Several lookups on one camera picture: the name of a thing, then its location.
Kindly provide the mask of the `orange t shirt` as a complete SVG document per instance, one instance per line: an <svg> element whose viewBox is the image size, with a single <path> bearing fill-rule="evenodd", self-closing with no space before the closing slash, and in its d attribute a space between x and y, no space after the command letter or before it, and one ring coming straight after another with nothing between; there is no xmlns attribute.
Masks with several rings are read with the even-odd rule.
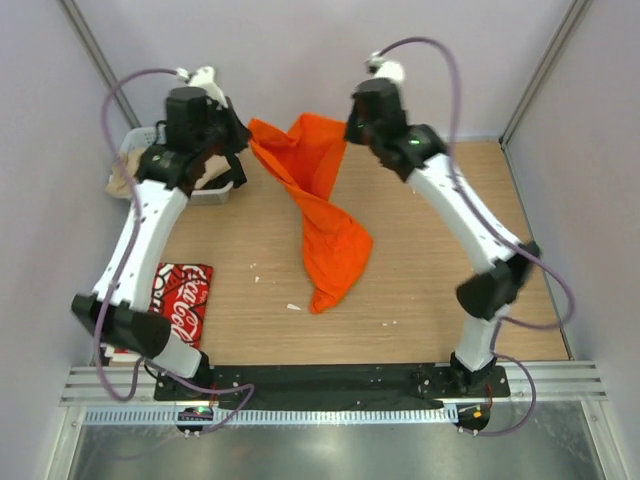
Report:
<svg viewBox="0 0 640 480"><path fill-rule="evenodd" d="M257 118L249 122L254 156L301 211L302 259L314 286L314 314L346 297L374 246L369 232L330 201L346 151L345 129L344 122L314 113L299 115L288 131Z"/></svg>

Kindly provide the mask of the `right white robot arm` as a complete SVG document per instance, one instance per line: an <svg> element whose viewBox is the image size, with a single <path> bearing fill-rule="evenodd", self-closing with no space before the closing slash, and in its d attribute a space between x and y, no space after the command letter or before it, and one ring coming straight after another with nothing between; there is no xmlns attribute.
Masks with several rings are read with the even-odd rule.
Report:
<svg viewBox="0 0 640 480"><path fill-rule="evenodd" d="M456 289L467 318L450 358L449 377L455 391L472 396L486 385L495 366L491 341L498 320L527 282L533 267L529 258L539 256L540 248L530 241L513 252L490 233L499 223L484 203L477 204L480 217L472 213L463 198L475 193L463 175L451 171L447 145L430 126L409 124L395 83L366 80L352 99L346 140L368 146L383 167L420 194L471 261L472 276Z"/></svg>

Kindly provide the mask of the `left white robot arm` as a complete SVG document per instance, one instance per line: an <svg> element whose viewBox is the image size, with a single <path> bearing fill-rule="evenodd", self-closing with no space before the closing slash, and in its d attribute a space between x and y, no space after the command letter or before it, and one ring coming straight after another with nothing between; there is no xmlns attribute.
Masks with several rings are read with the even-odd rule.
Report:
<svg viewBox="0 0 640 480"><path fill-rule="evenodd" d="M156 269L178 217L213 156L237 160L250 138L230 100L201 86L170 91L164 138L141 154L133 176L131 208L108 267L72 312L98 344L138 354L177 376L189 399L212 387L208 357L185 343L169 319L149 306Z"/></svg>

